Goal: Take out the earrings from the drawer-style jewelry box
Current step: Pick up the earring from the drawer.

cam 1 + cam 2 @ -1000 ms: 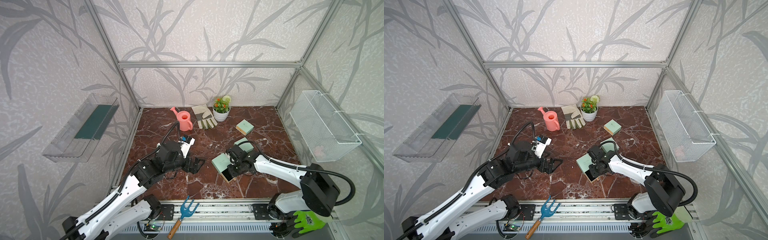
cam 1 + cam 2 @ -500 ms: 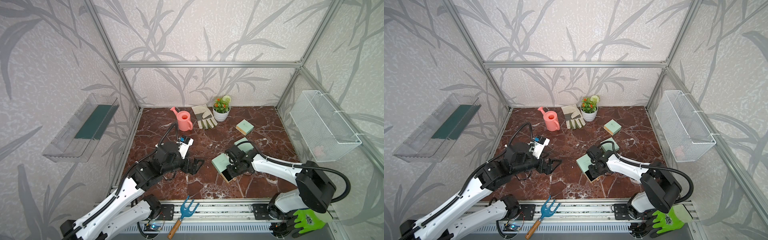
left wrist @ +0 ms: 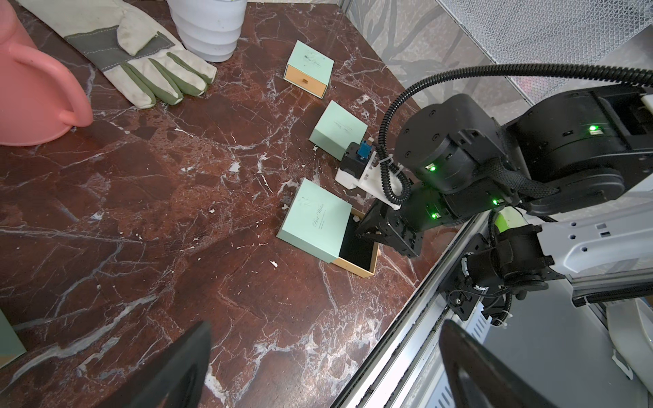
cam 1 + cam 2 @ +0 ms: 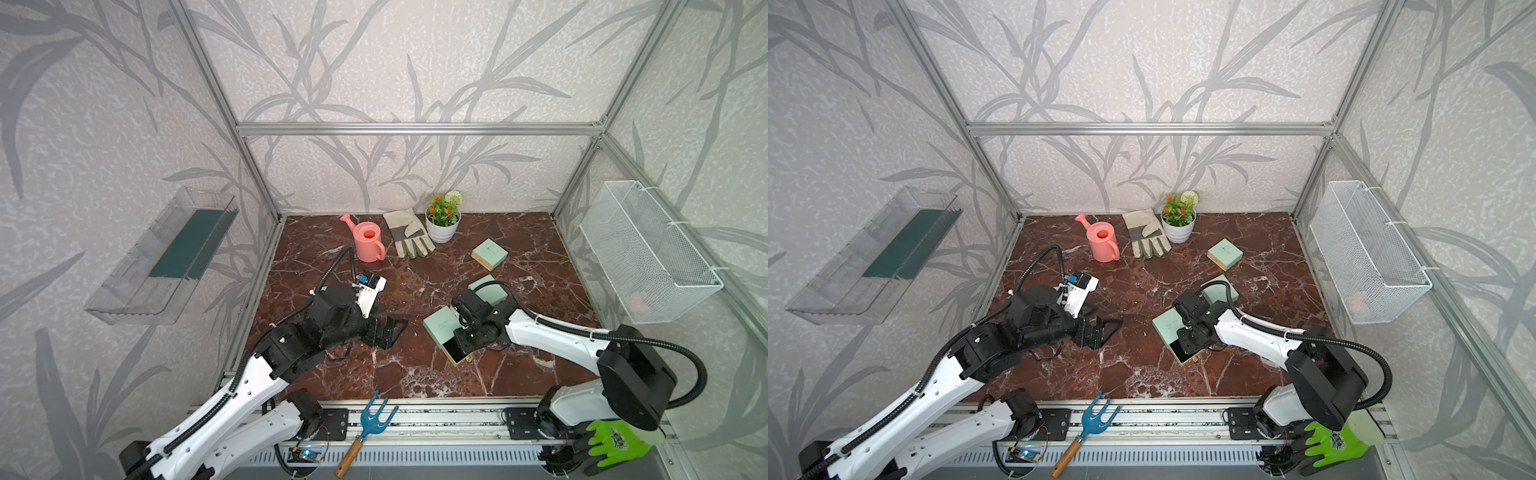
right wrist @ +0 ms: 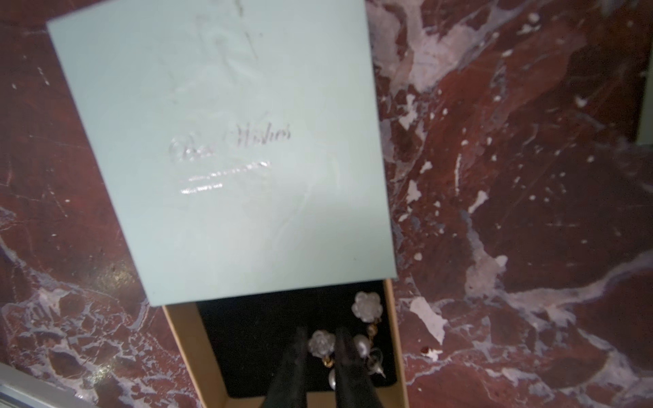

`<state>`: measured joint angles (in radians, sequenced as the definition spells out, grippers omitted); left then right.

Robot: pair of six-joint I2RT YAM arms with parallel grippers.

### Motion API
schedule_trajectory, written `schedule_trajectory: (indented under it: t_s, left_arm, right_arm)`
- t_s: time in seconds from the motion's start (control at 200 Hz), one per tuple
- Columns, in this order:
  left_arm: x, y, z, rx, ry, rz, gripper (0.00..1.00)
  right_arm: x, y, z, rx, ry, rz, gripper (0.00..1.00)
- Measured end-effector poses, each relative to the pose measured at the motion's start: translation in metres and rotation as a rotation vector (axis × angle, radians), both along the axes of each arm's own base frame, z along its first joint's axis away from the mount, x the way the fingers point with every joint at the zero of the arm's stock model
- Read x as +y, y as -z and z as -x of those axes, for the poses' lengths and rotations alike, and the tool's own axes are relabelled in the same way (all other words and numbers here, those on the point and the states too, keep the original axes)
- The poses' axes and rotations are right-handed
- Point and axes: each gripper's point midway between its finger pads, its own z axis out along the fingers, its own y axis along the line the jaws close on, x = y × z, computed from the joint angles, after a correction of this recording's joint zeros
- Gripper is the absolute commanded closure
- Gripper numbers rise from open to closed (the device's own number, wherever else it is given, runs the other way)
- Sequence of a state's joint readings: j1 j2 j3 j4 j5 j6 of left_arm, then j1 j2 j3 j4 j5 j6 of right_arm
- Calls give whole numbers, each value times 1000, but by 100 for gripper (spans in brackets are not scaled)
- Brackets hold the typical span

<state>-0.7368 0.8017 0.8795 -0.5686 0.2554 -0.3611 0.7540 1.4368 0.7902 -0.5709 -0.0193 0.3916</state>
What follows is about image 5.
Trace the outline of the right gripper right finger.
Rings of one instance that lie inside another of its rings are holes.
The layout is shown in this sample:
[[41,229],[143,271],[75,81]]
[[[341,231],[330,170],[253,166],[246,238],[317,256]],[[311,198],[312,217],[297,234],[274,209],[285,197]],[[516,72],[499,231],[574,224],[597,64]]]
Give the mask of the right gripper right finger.
[[335,377],[337,408],[383,407],[354,340],[344,327],[336,331]]

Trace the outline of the white flower pearl earring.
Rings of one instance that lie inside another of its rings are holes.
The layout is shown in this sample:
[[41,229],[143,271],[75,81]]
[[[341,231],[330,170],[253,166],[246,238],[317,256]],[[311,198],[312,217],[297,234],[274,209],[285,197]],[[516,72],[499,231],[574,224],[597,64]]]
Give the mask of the white flower pearl earring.
[[325,330],[316,330],[308,341],[309,353],[320,359],[328,372],[328,384],[332,390],[336,389],[336,372],[334,369],[336,335]]

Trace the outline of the mint drawer jewelry box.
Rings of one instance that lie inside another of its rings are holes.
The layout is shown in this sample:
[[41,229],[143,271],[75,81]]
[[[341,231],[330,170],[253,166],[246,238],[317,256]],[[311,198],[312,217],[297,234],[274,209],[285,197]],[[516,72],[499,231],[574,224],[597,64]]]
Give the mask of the mint drawer jewelry box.
[[255,407],[316,296],[396,261],[362,1],[105,1],[47,23],[149,302],[206,407]]

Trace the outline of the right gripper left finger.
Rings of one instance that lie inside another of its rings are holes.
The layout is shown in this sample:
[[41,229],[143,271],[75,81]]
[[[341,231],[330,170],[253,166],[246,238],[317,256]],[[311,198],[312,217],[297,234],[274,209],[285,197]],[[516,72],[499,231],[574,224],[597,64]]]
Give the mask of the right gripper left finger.
[[298,327],[282,355],[262,408],[306,408],[308,337],[305,327]]

